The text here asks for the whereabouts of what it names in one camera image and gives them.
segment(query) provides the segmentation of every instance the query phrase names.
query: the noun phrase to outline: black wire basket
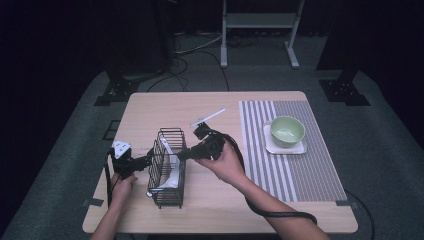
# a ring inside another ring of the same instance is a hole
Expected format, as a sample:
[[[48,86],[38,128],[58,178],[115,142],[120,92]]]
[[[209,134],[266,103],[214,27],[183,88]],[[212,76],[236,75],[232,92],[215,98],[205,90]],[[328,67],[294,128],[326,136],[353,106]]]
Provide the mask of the black wire basket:
[[[147,194],[159,208],[181,208],[183,205],[186,161],[180,161],[176,153],[186,148],[184,132],[180,128],[161,128],[158,132],[149,167]]]

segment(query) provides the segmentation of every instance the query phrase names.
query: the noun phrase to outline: gray and white striped mat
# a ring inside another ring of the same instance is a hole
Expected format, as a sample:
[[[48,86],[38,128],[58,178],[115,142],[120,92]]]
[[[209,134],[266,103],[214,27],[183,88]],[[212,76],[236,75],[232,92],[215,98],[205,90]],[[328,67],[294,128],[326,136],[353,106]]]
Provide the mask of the gray and white striped mat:
[[[247,176],[284,202],[346,200],[346,194],[307,101],[240,101]],[[265,148],[263,123],[288,115],[305,126],[307,151],[275,155]]]

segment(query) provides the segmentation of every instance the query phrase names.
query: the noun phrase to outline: black cable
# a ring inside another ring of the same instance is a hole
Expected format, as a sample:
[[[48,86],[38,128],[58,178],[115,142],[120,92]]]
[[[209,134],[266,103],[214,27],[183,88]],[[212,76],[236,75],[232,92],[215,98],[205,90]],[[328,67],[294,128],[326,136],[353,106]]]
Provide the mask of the black cable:
[[[186,53],[190,53],[190,52],[194,52],[196,50],[202,49],[202,48],[208,48],[208,47],[217,47],[220,44],[218,43],[218,40],[220,40],[222,38],[221,34],[218,35],[218,37],[215,37],[214,39],[210,40],[209,42],[206,42],[204,44],[201,44],[197,47],[191,48],[191,49],[187,49],[184,51],[175,51],[174,54],[178,55],[178,54],[186,54]]]
[[[241,151],[240,151],[237,143],[229,135],[224,134],[223,137],[231,144],[231,146],[233,146],[234,150],[237,153],[237,156],[239,157],[239,161],[240,161],[240,164],[243,168],[243,171],[245,171],[243,156],[241,154]],[[310,213],[306,213],[306,212],[268,212],[268,211],[264,211],[264,210],[257,208],[252,202],[249,201],[249,199],[245,198],[245,200],[246,200],[246,203],[249,206],[249,208],[254,213],[261,215],[263,217],[272,217],[272,218],[283,218],[283,217],[284,218],[286,218],[286,217],[296,217],[297,218],[297,217],[299,217],[299,218],[307,218],[315,224],[318,223],[317,218]]]
[[[107,191],[107,206],[110,206],[110,203],[112,202],[112,186],[110,182],[110,171],[109,171],[109,163],[108,163],[108,157],[110,154],[113,153],[113,149],[110,149],[106,156],[105,156],[105,162],[104,162],[104,169],[106,174],[106,191]]]
[[[184,59],[181,59],[181,58],[175,58],[176,60],[177,60],[177,62],[178,61],[182,61],[182,62],[184,62],[185,63],[185,68],[184,68],[184,70],[183,71],[181,71],[180,73],[178,73],[178,74],[175,74],[175,73],[173,73],[173,72],[171,72],[171,71],[169,71],[169,73],[171,74],[171,75],[173,75],[179,82],[180,82],[180,85],[181,85],[181,88],[182,88],[182,90],[183,90],[183,92],[188,92],[188,90],[187,90],[187,85],[188,85],[188,79],[187,78],[184,78],[184,77],[181,77],[181,76],[179,76],[181,73],[183,73],[183,72],[185,72],[186,70],[187,70],[187,66],[188,66],[188,63],[187,63],[187,61],[186,60],[184,60]]]
[[[368,207],[365,205],[365,203],[358,196],[356,196],[355,194],[351,193],[350,191],[348,191],[345,188],[343,190],[346,193],[348,193],[350,196],[352,196],[356,201],[358,201],[364,207],[364,209],[365,209],[365,211],[366,211],[366,213],[367,213],[367,215],[368,215],[368,217],[370,219],[370,222],[371,222],[371,238],[370,239],[371,240],[374,240],[375,239],[375,222],[374,222],[374,218],[373,218],[373,216],[371,214],[371,211],[368,209]]]
[[[152,88],[154,87],[154,86],[156,86],[156,85],[158,85],[159,83],[161,83],[161,82],[163,82],[163,81],[165,81],[165,80],[167,80],[167,79],[170,79],[170,78],[173,78],[173,77],[176,77],[177,79],[178,79],[178,75],[180,75],[180,74],[182,74],[183,72],[185,72],[186,70],[187,70],[187,67],[188,67],[188,63],[187,63],[187,61],[185,61],[185,60],[183,60],[183,59],[180,59],[180,58],[176,58],[177,60],[182,60],[184,63],[185,63],[185,66],[184,66],[184,69],[183,70],[181,70],[180,72],[178,72],[178,73],[172,73],[171,71],[169,71],[169,73],[171,74],[171,76],[168,76],[168,77],[164,77],[164,78],[161,78],[161,79],[159,79],[159,80],[157,80],[155,83],[153,83],[147,90],[146,90],[146,92],[149,92],[150,90],[152,90]]]
[[[218,66],[221,66],[221,62],[218,60],[218,58],[214,54],[212,54],[210,52],[207,52],[207,51],[192,51],[192,52],[188,52],[188,53],[178,54],[178,56],[185,56],[185,55],[194,54],[194,53],[208,54],[208,55],[212,56],[215,59],[215,61],[218,63]],[[230,86],[228,84],[227,75],[225,75],[225,71],[224,71],[224,69],[222,67],[219,67],[219,68],[221,69],[222,75],[224,76],[225,84],[227,86],[227,92],[229,92],[230,91]]]
[[[116,186],[116,183],[118,183],[118,180],[121,178],[121,175],[119,175],[118,176],[118,178],[116,179],[116,181],[115,181],[115,183],[112,185],[112,192],[113,192],[113,189],[115,188],[115,186]]]

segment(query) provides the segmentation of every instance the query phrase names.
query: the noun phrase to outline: saucer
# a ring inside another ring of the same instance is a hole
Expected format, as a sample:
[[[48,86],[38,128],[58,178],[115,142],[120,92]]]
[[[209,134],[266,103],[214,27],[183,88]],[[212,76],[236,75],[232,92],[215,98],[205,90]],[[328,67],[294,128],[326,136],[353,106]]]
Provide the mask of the saucer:
[[[263,134],[265,136],[265,148],[272,154],[303,154],[307,150],[306,136],[302,141],[296,143],[293,147],[282,148],[272,141],[271,136],[271,121],[267,121],[263,124]]]

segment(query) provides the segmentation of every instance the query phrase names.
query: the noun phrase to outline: light green bowl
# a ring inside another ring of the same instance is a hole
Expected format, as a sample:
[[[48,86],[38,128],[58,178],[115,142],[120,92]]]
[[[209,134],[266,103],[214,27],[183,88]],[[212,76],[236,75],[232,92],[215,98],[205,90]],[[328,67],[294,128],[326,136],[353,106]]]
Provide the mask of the light green bowl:
[[[296,118],[281,116],[272,120],[271,135],[275,144],[290,148],[305,137],[305,127]]]

